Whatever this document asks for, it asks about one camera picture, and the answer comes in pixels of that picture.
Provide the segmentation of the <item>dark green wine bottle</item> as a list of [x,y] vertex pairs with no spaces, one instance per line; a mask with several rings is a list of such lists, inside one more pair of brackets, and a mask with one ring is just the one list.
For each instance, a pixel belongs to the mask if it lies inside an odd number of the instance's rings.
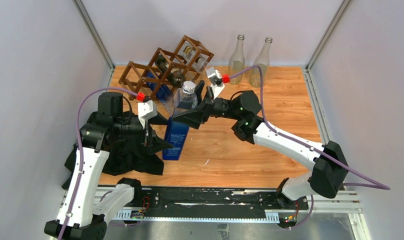
[[173,67],[171,71],[167,73],[170,64],[163,55],[159,54],[157,56],[155,60],[155,65],[163,74],[166,73],[166,79],[172,84],[172,86],[176,88],[181,88],[183,83],[186,81],[185,75],[181,72],[179,68]]

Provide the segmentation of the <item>clear bottle dark label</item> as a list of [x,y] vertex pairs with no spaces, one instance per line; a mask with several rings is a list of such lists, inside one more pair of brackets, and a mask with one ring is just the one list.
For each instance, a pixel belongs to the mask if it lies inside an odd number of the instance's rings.
[[267,36],[264,40],[264,45],[259,55],[255,58],[253,66],[258,65],[261,71],[257,67],[254,67],[249,76],[249,84],[252,87],[259,88],[261,86],[261,78],[265,78],[265,74],[270,66],[270,49],[273,42],[271,36]]
[[236,46],[229,58],[227,74],[230,76],[229,83],[232,85],[238,85],[242,81],[242,75],[236,76],[234,78],[232,78],[231,76],[243,71],[245,68],[245,57],[243,51],[244,39],[244,34],[240,33],[237,35]]

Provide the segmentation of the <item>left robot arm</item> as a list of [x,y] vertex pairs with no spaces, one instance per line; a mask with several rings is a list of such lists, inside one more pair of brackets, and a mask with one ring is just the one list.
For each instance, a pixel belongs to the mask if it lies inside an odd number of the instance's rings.
[[124,115],[123,94],[100,91],[97,111],[86,124],[76,126],[76,157],[69,188],[57,217],[45,224],[45,234],[59,240],[102,240],[109,223],[126,205],[137,206],[138,217],[144,217],[151,200],[137,179],[122,178],[95,202],[101,173],[116,143],[141,135],[137,144],[148,155],[171,147],[152,129],[153,124],[167,123],[156,104],[143,93],[135,98],[137,113]]

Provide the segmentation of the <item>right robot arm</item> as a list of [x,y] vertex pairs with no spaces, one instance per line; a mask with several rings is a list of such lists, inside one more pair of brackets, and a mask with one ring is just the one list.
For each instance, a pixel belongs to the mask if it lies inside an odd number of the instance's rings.
[[275,201],[282,209],[308,195],[335,198],[348,174],[340,145],[334,141],[327,144],[310,141],[279,129],[258,116],[262,109],[252,90],[239,91],[225,99],[218,97],[214,87],[209,86],[196,107],[180,111],[173,120],[193,129],[198,129],[210,117],[235,120],[231,129],[239,140],[271,148],[305,166],[308,173],[285,178],[277,187]]

